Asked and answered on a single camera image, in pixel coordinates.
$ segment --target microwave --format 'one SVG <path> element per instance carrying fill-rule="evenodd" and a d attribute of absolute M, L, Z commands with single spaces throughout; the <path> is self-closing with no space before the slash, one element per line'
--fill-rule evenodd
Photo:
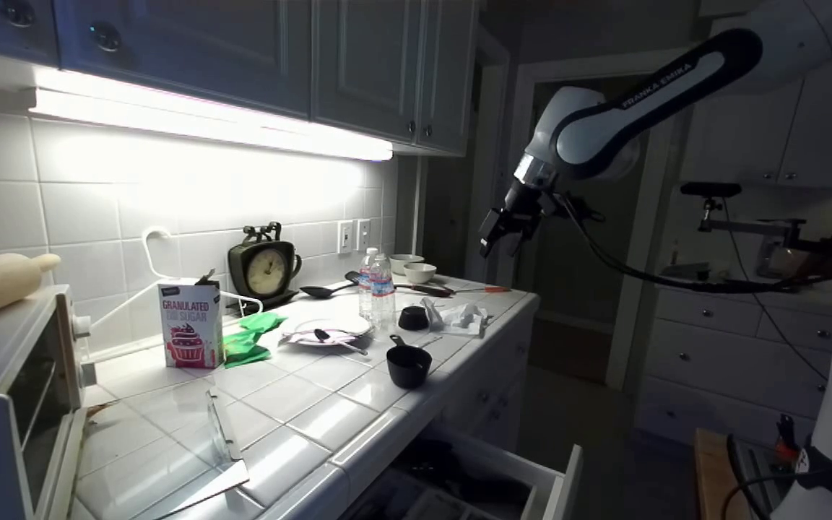
<path fill-rule="evenodd" d="M 68 285 L 0 309 L 0 520 L 68 516 L 85 439 Z"/>

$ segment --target milk carton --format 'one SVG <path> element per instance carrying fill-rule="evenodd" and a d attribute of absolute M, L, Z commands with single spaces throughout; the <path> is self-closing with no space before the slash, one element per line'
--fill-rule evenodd
<path fill-rule="evenodd" d="M 159 315 L 167 367 L 221 363 L 221 282 L 159 282 Z"/>

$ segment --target robotic arm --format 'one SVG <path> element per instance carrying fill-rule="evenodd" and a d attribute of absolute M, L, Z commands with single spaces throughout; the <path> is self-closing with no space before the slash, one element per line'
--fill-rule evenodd
<path fill-rule="evenodd" d="M 530 240 L 556 197 L 559 175 L 572 181 L 618 172 L 630 137 L 728 84 L 760 90 L 832 61 L 832 0 L 768 0 L 735 28 L 676 58 L 643 85 L 608 100 L 598 93 L 559 90 L 514 171 L 501 207 L 479 227 L 484 253 L 505 234 Z"/>

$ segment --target alarm clock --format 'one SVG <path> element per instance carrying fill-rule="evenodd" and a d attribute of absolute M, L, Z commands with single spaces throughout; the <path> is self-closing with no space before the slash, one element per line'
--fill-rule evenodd
<path fill-rule="evenodd" d="M 281 221 L 245 224 L 244 234 L 244 241 L 229 251 L 234 288 L 261 298 L 267 309 L 292 299 L 290 282 L 305 259 L 292 241 L 281 240 Z"/>

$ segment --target wall outlet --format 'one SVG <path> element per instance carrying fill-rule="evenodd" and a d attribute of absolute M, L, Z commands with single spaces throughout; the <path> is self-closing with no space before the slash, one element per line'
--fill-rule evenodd
<path fill-rule="evenodd" d="M 357 220 L 357 251 L 364 251 L 374 244 L 377 224 L 371 220 Z"/>
<path fill-rule="evenodd" d="M 336 253 L 352 253 L 357 251 L 357 220 L 339 220 L 336 221 Z"/>

